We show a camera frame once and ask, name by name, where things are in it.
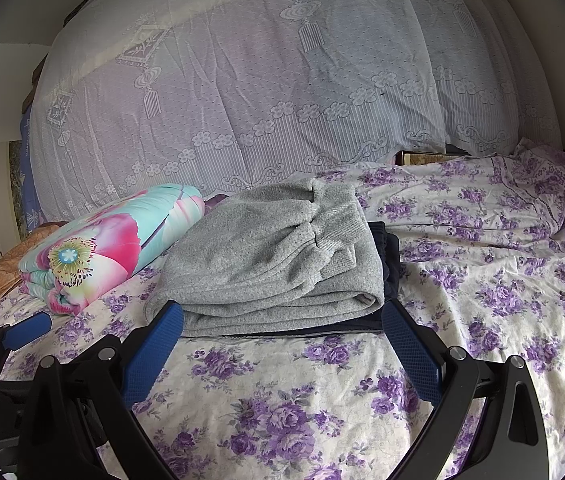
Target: metal screw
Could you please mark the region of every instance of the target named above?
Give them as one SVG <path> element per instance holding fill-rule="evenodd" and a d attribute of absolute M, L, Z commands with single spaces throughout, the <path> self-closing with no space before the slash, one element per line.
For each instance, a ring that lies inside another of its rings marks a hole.
<path fill-rule="evenodd" d="M 514 365 L 516 368 L 524 368 L 524 359 L 519 355 L 512 355 L 511 364 Z"/>
<path fill-rule="evenodd" d="M 112 358 L 114 358 L 115 354 L 116 351 L 113 348 L 107 346 L 107 348 L 103 348 L 98 352 L 98 358 L 101 361 L 110 361 Z"/>
<path fill-rule="evenodd" d="M 56 359 L 54 359 L 53 355 L 45 355 L 45 357 L 40 360 L 40 367 L 51 368 L 55 361 Z"/>
<path fill-rule="evenodd" d="M 453 346 L 451 347 L 451 350 L 449 350 L 449 355 L 451 355 L 451 357 L 453 357 L 456 361 L 462 361 L 467 357 L 467 352 L 465 352 L 464 348 Z"/>

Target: blue gripper pad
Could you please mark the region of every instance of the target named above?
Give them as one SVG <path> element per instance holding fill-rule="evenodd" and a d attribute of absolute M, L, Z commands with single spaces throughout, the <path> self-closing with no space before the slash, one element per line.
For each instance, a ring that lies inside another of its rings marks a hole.
<path fill-rule="evenodd" d="M 167 311 L 156 320 L 156 325 L 125 368 L 122 398 L 128 410 L 135 402 L 147 399 L 156 378 L 165 367 L 169 354 L 182 334 L 184 324 L 182 307 L 174 301 L 166 309 Z"/>
<path fill-rule="evenodd" d="M 5 332 L 3 336 L 3 348 L 16 351 L 19 348 L 38 339 L 51 329 L 51 317 L 46 312 L 39 312 L 20 323 L 16 323 Z"/>
<path fill-rule="evenodd" d="M 400 312 L 393 301 L 397 300 L 387 301 L 382 308 L 382 330 L 400 359 L 400 364 L 403 365 L 418 397 L 438 406 L 442 398 L 440 367 L 415 332 L 415 322 L 410 324 L 404 317 L 409 316 L 404 307 L 403 312 Z"/>

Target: blue flower center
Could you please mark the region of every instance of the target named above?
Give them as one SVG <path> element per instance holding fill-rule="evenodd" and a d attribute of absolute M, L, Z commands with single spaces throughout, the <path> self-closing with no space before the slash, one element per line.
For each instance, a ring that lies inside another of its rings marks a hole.
<path fill-rule="evenodd" d="M 58 254 L 58 259 L 63 264 L 72 264 L 78 259 L 78 251 L 75 249 L 63 249 Z"/>

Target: floral bedsheet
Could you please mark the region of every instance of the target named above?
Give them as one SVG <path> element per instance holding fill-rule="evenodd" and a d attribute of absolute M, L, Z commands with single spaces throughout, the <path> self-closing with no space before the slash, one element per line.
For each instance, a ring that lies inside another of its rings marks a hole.
<path fill-rule="evenodd" d="M 527 360 L 541 401 L 552 480 L 565 473 L 565 154 L 522 141 L 512 156 L 418 167 L 333 170 L 369 220 L 401 239 L 400 298 L 446 344 L 478 358 Z M 164 256 L 77 317 L 13 354 L 3 376 L 70 360 L 106 333 L 143 323 Z M 44 308 L 15 290 L 0 324 Z M 469 448 L 476 402 L 450 476 Z M 419 402 L 382 334 L 181 340 L 133 410 L 181 479 L 384 480 L 421 430 Z M 108 446 L 110 472 L 124 478 Z"/>

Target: folded gray pants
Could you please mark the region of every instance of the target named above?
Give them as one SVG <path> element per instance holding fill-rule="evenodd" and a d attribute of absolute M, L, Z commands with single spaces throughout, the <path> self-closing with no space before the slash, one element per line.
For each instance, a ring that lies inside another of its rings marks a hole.
<path fill-rule="evenodd" d="M 296 330 L 370 314 L 382 266 L 350 184 L 271 184 L 221 202 L 173 247 L 147 301 L 185 312 L 183 336 Z"/>

